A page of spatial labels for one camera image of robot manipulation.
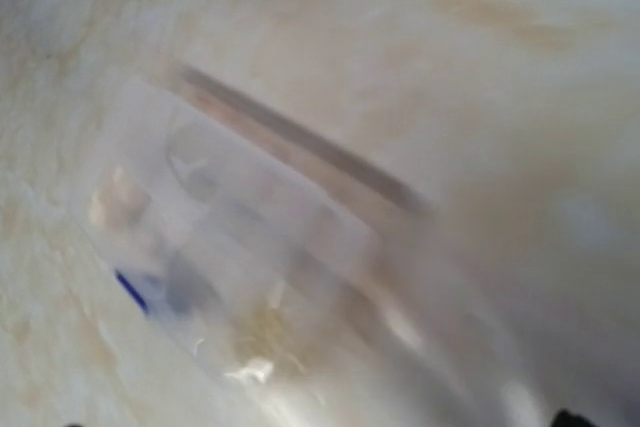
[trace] blue object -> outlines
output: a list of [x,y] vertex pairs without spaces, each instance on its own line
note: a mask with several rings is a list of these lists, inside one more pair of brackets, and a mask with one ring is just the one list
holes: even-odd
[[133,284],[131,284],[131,282],[129,282],[129,280],[125,277],[125,275],[119,270],[116,270],[116,279],[118,279],[118,282],[120,282],[120,284],[124,287],[124,289],[129,293],[129,295],[135,301],[135,303],[138,304],[138,307],[140,307],[142,312],[144,312],[145,315],[148,315],[149,304],[147,304],[147,301],[144,300],[144,297],[140,295],[140,293],[135,289]]

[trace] brown stain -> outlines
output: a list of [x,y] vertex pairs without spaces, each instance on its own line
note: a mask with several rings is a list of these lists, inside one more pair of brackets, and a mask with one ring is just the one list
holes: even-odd
[[418,39],[406,39],[400,45],[394,45],[385,52],[384,65],[389,70],[401,69],[410,62],[420,62],[423,59],[423,52],[418,46]]
[[97,327],[96,321],[89,317],[81,300],[73,292],[64,295],[64,302],[73,305],[79,314],[79,330],[77,345],[81,358],[92,367],[99,367],[105,372],[114,372],[117,367],[116,353],[109,347]]
[[[508,168],[491,176],[469,173],[454,183],[449,193],[452,203],[445,208],[456,217],[456,228],[474,239],[471,249],[490,259],[486,263],[490,269],[510,269],[513,262],[548,245],[549,239],[565,235],[552,207],[567,192],[584,192],[592,182],[602,154],[621,136],[624,126],[637,119],[636,97],[613,75],[533,96],[530,100],[544,108],[533,110],[530,117],[519,120],[518,128],[503,134]],[[589,113],[594,105],[600,106],[599,112]],[[613,185],[611,180],[609,176],[605,185]],[[625,179],[618,185],[634,183]],[[590,188],[599,189],[593,184]],[[612,194],[615,205],[632,213],[629,204],[620,203],[620,192]],[[627,225],[640,219],[640,209],[636,212],[636,219],[628,217]],[[625,222],[620,217],[616,220]]]
[[419,93],[405,93],[400,99],[365,112],[360,116],[358,128],[349,137],[350,145],[358,152],[371,152],[381,144],[401,137],[414,127],[424,105]]
[[509,34],[523,46],[560,52],[572,49],[581,40],[604,33],[617,22],[604,12],[578,12],[562,23],[542,20],[542,15],[526,2],[507,0],[428,0],[439,13],[464,23],[485,26]]
[[19,200],[15,197],[8,198],[2,208],[2,227],[4,234],[16,232],[20,223]]
[[[12,46],[13,42],[11,39],[6,42],[4,40],[5,39],[2,39],[4,45]],[[33,71],[35,70],[33,65],[33,49],[30,46],[20,45],[18,48],[12,50],[13,51],[10,51],[7,55],[7,58],[10,59],[11,62],[11,69],[4,74],[3,101],[6,102],[7,105],[10,105],[13,100],[14,105],[20,105],[21,108],[24,108],[24,103],[17,103],[16,99],[22,94],[21,90],[24,89],[24,81],[26,79],[32,81],[33,79]],[[10,150],[9,154],[17,155],[13,150]]]
[[[52,88],[52,86],[47,86],[47,88],[53,91],[53,88],[55,87]],[[62,117],[59,114],[59,111],[61,109],[59,107],[59,102],[56,102],[56,100],[53,100],[50,105],[44,107],[44,112],[42,112],[41,114],[42,123],[39,125],[39,127],[48,135],[56,135],[56,133],[60,132],[61,130],[58,126],[58,119]]]
[[59,311],[68,311],[75,308],[75,303],[68,293],[58,296],[53,302],[53,308]]
[[[47,22],[49,22],[49,19],[54,19],[54,23],[55,23],[55,19],[58,18],[59,15],[60,15],[59,12],[55,10],[54,11],[49,10],[47,13],[47,18],[44,20],[44,23],[46,24]],[[76,23],[82,23],[81,19],[75,19],[75,20],[76,20]],[[58,48],[55,46],[51,46],[50,42],[47,42],[46,40],[43,42],[44,39],[42,39],[41,33],[39,33],[43,29],[42,25],[40,24],[38,23],[26,24],[25,37],[28,44],[27,49],[29,54],[29,60],[37,61],[37,64],[33,65],[32,67],[40,67],[41,63],[45,59],[50,59],[53,56],[63,56],[64,51],[73,50],[74,46],[78,44],[78,42],[74,42],[74,44],[71,47]],[[77,37],[82,38],[84,40],[84,38],[86,38],[88,35],[87,30],[88,30],[88,27],[83,25],[81,27],[81,33]]]
[[86,41],[89,39],[92,30],[94,28],[94,16],[91,15],[90,19],[86,22],[82,29],[82,33],[77,37],[76,41],[64,51],[55,55],[57,61],[57,74],[60,78],[65,78],[71,74],[80,58],[80,52],[84,47]]
[[45,393],[44,388],[39,385],[30,384],[20,396],[20,400],[22,400],[25,406],[29,409],[35,409],[42,404],[46,395],[48,394]]
[[31,322],[22,319],[11,328],[11,336],[18,345],[24,345],[31,336]]
[[202,7],[194,9],[190,12],[183,12],[174,17],[171,26],[172,32],[180,32],[181,35],[171,35],[168,39],[168,49],[170,52],[184,52],[187,46],[197,38],[198,26],[200,25],[199,17],[201,16]]

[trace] plastic container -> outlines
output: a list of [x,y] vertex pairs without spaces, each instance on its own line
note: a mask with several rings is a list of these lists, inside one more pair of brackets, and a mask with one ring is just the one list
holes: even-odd
[[[273,425],[539,425],[517,355],[473,289],[450,266],[414,275],[419,222],[374,212],[377,194],[347,192],[350,178],[311,181],[292,166],[312,165],[296,149],[260,148],[185,98],[130,81],[71,208],[214,381],[241,386]],[[326,178],[318,165],[307,172]],[[469,312],[488,330],[468,330]]]

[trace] white surface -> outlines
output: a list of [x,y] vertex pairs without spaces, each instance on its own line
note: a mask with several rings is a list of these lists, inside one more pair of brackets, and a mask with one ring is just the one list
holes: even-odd
[[640,0],[0,0],[2,423],[223,415],[64,205],[140,40],[416,186],[552,407],[614,425],[605,385],[637,423],[639,21]]

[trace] plastic bag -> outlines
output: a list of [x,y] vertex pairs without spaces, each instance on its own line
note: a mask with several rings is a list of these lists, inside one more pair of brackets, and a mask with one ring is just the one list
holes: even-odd
[[[132,298],[274,425],[541,425],[479,294],[423,265],[421,221],[381,238],[183,98],[129,82],[76,187]],[[385,257],[397,268],[379,273]]]

